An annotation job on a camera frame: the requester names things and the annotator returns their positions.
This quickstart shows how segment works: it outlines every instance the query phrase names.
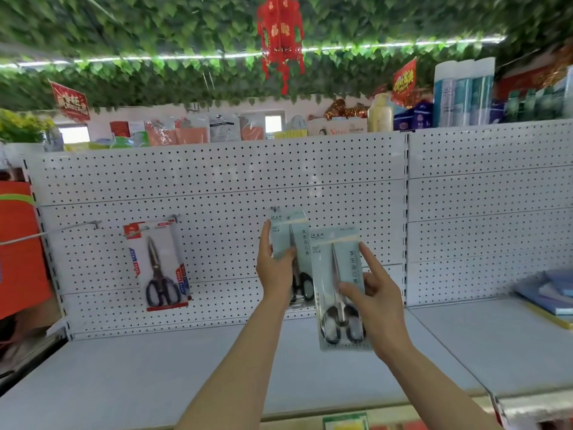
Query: stack of notebooks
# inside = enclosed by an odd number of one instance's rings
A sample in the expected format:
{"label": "stack of notebooks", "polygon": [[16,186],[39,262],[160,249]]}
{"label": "stack of notebooks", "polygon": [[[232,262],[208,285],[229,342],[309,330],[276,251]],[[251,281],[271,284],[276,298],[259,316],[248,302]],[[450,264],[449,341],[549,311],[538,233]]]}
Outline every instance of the stack of notebooks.
{"label": "stack of notebooks", "polygon": [[525,297],[527,306],[566,329],[573,329],[573,269],[545,271],[539,284],[518,284],[515,291]]}

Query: scissors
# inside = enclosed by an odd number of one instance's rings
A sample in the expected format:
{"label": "scissors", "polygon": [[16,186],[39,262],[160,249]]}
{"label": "scissors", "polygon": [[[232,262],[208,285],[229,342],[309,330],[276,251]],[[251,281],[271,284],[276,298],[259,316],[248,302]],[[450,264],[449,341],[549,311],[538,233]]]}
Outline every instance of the scissors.
{"label": "scissors", "polygon": [[[334,245],[332,245],[332,272],[333,280],[335,281],[334,289],[334,299],[335,303],[330,306],[324,313],[322,320],[320,322],[321,331],[326,342],[336,345],[342,339],[342,333],[340,328],[346,328],[346,338],[356,344],[362,342],[366,337],[366,331],[364,331],[364,326],[358,314],[358,310],[353,305],[349,305],[346,302],[346,298],[342,296],[338,291],[338,284],[340,283],[340,269],[338,268],[338,260],[336,259],[336,252],[334,250]],[[357,319],[359,324],[362,325],[362,335],[360,337],[355,337],[352,333],[350,326],[351,319]],[[326,319],[334,320],[336,325],[336,336],[334,338],[329,337],[326,334]]]}
{"label": "scissors", "polygon": [[[296,246],[295,234],[292,231],[292,225],[289,226],[289,234],[290,246]],[[310,302],[315,298],[314,282],[312,282],[312,278],[309,274],[300,271],[300,266],[298,265],[297,258],[292,261],[292,272],[292,298],[290,302],[295,303],[297,300],[302,299]]]}
{"label": "scissors", "polygon": [[158,308],[165,304],[173,305],[181,302],[179,284],[163,275],[159,254],[151,237],[147,237],[147,250],[151,268],[153,269],[153,279],[149,281],[145,290],[147,304],[152,308]]}

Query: hanging red decoration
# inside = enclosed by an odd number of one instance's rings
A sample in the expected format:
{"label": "hanging red decoration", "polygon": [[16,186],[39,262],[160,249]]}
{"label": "hanging red decoration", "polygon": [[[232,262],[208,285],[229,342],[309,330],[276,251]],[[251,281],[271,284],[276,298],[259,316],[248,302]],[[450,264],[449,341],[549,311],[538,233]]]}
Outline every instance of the hanging red decoration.
{"label": "hanging red decoration", "polygon": [[[300,72],[303,64],[303,19],[300,5],[294,0],[266,0],[257,10],[258,33],[262,39],[262,70],[269,78],[269,65],[276,62],[283,75],[283,95],[288,92],[289,60],[297,60]],[[297,42],[295,28],[300,30]]]}

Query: led light strip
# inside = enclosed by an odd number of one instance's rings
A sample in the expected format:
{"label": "led light strip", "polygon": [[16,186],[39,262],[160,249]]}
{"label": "led light strip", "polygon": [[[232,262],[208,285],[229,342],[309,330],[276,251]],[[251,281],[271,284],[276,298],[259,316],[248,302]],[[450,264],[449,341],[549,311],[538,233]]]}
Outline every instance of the led light strip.
{"label": "led light strip", "polygon": [[[416,41],[416,42],[389,42],[389,43],[374,43],[361,45],[360,48],[392,48],[392,47],[405,47],[405,46],[428,46],[428,45],[454,45],[456,43],[491,43],[498,44],[505,40],[505,36],[493,36],[483,39],[448,39],[447,41]],[[323,47],[309,47],[303,48],[303,52],[307,53],[310,51],[333,51],[333,50],[350,50],[352,45],[347,46],[323,46]],[[68,62],[66,60],[51,60],[51,61],[41,61],[41,62],[22,62],[22,63],[11,63],[11,64],[0,64],[0,68],[4,69],[18,69],[20,67],[41,67],[46,65],[71,65],[72,63],[82,63],[82,62],[115,62],[118,60],[127,61],[145,61],[145,60],[208,60],[208,59],[239,59],[246,57],[261,57],[262,53],[236,53],[236,54],[221,54],[212,56],[185,56],[183,54],[173,54],[167,56],[129,56],[129,57],[99,57],[91,59],[76,59],[73,62]]]}

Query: packaged scissors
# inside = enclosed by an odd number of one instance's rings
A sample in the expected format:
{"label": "packaged scissors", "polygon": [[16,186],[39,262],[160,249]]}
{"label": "packaged scissors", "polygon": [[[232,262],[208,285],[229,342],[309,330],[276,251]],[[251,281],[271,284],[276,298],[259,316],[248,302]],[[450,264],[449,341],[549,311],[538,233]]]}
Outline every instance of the packaged scissors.
{"label": "packaged scissors", "polygon": [[314,304],[315,290],[312,282],[312,263],[309,241],[309,220],[304,211],[282,212],[271,207],[270,243],[273,256],[280,258],[291,246],[296,246],[292,263],[291,307],[308,307]]}
{"label": "packaged scissors", "polygon": [[364,291],[359,241],[360,237],[353,226],[311,231],[321,350],[371,349],[358,310],[352,301],[338,291],[340,282],[354,283]]}
{"label": "packaged scissors", "polygon": [[131,260],[147,311],[188,306],[191,300],[185,266],[178,256],[175,219],[124,225]]}

